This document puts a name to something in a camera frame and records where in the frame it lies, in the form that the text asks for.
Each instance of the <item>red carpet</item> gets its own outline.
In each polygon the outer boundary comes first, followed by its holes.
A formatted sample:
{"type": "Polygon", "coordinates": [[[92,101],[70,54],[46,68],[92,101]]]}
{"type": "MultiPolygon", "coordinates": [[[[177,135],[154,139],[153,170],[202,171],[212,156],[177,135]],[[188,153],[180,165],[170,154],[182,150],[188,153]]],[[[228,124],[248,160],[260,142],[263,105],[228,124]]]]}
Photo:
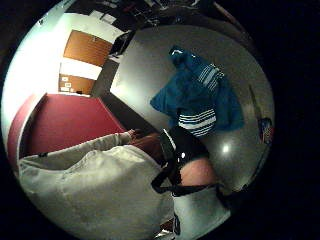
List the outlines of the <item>red carpet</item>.
{"type": "Polygon", "coordinates": [[[27,155],[52,152],[124,131],[98,98],[48,94],[30,129],[27,155]]]}

